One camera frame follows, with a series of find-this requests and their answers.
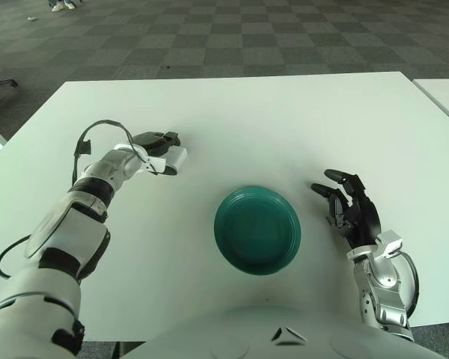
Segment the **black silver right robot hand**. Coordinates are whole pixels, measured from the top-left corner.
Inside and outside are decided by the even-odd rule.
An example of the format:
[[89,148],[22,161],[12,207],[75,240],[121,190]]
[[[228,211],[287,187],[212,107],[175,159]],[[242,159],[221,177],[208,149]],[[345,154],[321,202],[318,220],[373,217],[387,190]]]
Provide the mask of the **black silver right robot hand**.
[[311,184],[311,190],[327,200],[327,222],[352,249],[375,245],[382,232],[379,215],[359,176],[334,169],[327,169],[324,174],[343,186],[340,190],[319,183]]

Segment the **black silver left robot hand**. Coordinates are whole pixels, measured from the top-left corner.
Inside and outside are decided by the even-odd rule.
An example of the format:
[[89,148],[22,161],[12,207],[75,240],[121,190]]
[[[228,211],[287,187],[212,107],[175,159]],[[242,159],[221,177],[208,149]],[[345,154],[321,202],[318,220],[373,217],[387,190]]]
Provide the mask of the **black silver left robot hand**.
[[176,132],[145,132],[133,136],[132,144],[146,152],[144,169],[153,174],[176,176],[187,155]]

